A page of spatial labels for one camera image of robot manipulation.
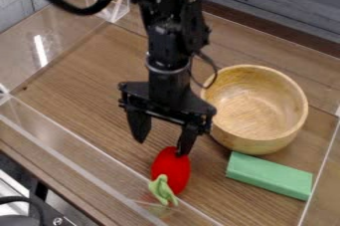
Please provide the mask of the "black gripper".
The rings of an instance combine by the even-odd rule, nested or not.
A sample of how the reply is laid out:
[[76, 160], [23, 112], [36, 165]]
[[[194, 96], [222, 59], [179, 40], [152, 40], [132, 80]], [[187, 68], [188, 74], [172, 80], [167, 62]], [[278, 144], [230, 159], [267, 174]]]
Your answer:
[[210, 132], [215, 107], [192, 91], [191, 64], [176, 70], [148, 66], [147, 82], [122, 82], [120, 107], [126, 109], [135, 140], [143, 143], [156, 117], [183, 126], [176, 143], [176, 155], [188, 155], [196, 137]]

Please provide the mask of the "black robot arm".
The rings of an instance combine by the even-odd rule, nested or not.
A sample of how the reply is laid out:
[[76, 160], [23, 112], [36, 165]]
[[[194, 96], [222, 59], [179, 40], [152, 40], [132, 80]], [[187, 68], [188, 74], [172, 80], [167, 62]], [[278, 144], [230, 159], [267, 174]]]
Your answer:
[[[47, 0], [80, 16], [95, 15], [112, 0], [96, 0], [82, 8], [67, 0]], [[192, 59], [211, 57], [202, 51], [208, 45], [211, 29], [204, 22], [202, 0], [132, 0], [140, 7], [148, 35], [146, 82], [122, 82], [120, 107], [127, 112], [135, 140], [143, 142], [156, 117], [182, 126], [175, 152], [190, 154], [196, 138], [208, 133], [215, 107], [192, 91]]]

